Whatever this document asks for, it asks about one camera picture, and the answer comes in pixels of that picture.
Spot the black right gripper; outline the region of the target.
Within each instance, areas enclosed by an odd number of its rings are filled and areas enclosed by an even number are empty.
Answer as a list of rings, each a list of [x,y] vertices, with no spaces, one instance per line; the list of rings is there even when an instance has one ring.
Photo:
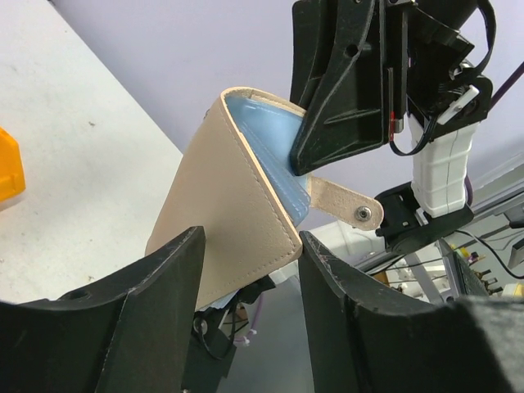
[[[487,52],[472,65],[474,45],[460,29],[474,11],[484,19]],[[295,174],[386,143],[384,71],[386,5],[383,1],[297,1],[292,7],[292,103],[305,115],[292,145]],[[407,104],[422,124],[414,156],[440,137],[482,122],[493,84],[482,72],[495,45],[495,9],[489,1],[416,1],[409,11]]]

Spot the yellow plastic bin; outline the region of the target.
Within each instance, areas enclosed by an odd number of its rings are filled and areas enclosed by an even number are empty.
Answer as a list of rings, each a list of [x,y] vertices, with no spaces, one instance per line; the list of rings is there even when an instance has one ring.
[[[1,210],[18,202],[26,189],[19,143],[1,129]]]

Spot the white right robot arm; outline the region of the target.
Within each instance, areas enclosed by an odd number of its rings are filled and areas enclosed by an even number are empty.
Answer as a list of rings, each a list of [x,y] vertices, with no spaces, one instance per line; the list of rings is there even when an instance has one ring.
[[[340,219],[374,229],[389,252],[407,255],[472,220],[465,180],[477,126],[488,115],[490,61],[468,61],[461,27],[479,11],[496,36],[488,1],[298,1],[292,8],[291,101],[305,111],[290,152],[297,175],[412,134],[410,182],[377,196],[377,217],[324,184]]]

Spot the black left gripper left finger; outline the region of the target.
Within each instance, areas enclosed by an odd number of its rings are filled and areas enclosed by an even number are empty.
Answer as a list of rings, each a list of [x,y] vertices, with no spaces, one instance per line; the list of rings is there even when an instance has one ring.
[[[179,392],[205,232],[57,300],[1,305],[4,392]]]

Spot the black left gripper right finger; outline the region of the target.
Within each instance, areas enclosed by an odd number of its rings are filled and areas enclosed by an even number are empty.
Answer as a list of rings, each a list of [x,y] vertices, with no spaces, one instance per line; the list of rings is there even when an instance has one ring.
[[[520,392],[523,303],[433,305],[391,289],[302,232],[301,295],[317,392]]]

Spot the beige leather card holder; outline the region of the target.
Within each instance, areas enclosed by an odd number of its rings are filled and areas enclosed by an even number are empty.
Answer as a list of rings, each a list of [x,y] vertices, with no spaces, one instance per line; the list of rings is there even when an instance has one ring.
[[[311,174],[293,174],[289,154],[304,113],[256,88],[228,88],[183,153],[146,251],[159,250],[187,228],[204,228],[195,310],[297,260],[297,227],[312,209],[362,231],[380,227],[378,201]]]

